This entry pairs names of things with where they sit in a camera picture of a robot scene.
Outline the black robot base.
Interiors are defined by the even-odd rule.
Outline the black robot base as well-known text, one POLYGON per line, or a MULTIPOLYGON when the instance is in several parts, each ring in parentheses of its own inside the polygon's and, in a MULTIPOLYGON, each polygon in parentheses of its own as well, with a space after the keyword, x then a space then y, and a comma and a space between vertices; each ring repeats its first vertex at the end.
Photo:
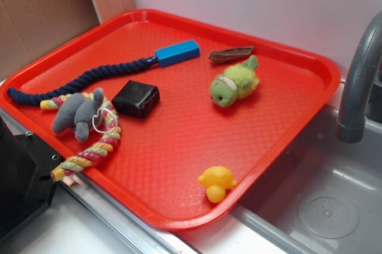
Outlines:
POLYGON ((14 135, 1 120, 1 242, 51 205, 61 155, 39 136, 14 135))

